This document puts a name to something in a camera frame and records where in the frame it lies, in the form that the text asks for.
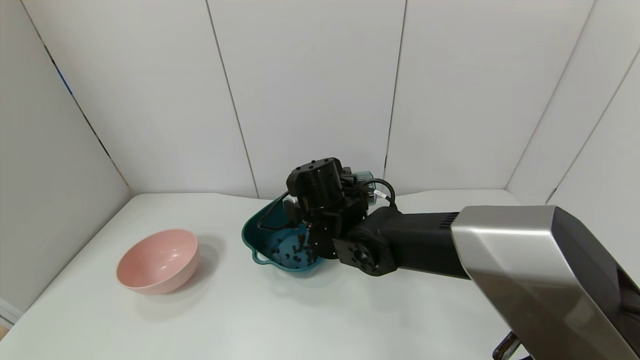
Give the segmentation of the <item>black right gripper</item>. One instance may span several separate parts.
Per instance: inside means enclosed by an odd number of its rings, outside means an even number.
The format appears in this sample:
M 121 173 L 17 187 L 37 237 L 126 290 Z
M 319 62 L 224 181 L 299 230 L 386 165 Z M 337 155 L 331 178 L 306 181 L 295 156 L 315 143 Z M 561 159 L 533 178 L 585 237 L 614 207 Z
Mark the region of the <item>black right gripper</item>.
M 286 197 L 282 200 L 282 208 L 287 224 L 294 228 L 306 223 L 306 209 L 296 197 Z

